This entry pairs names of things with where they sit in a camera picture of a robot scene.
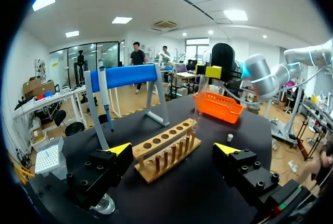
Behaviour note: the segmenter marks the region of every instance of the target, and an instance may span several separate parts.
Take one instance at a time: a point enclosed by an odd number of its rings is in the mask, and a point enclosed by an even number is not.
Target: black t-shirt
[[[132,52],[131,59],[133,60],[133,65],[143,64],[145,56],[145,53],[141,50]]]

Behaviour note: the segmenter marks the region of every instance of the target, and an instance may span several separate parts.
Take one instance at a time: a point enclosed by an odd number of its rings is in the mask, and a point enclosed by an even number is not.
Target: blue bar
[[[91,71],[93,92],[99,91],[98,72]],[[146,81],[156,81],[154,64],[133,65],[129,67],[113,67],[106,69],[108,89],[124,85],[132,85]]]

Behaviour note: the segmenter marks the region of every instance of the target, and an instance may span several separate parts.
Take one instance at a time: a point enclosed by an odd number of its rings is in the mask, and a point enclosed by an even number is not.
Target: orange basket
[[[200,100],[198,100],[198,93],[195,93],[193,97],[199,111],[232,124],[237,122],[244,109],[233,98],[208,91],[204,93],[204,97],[200,97]]]

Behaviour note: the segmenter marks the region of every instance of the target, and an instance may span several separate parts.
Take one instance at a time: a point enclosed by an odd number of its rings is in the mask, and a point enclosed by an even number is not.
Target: laptop
[[[182,77],[192,77],[194,74],[188,73],[184,63],[175,64],[176,73]]]

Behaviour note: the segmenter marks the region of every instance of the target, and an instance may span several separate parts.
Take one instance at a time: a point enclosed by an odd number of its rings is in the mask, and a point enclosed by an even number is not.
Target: test tube rack
[[[195,124],[195,120],[188,118],[133,147],[134,158],[138,160],[135,168],[148,183],[165,174],[199,147],[201,140],[195,137],[195,132],[190,133]],[[159,152],[144,159],[156,150]]]

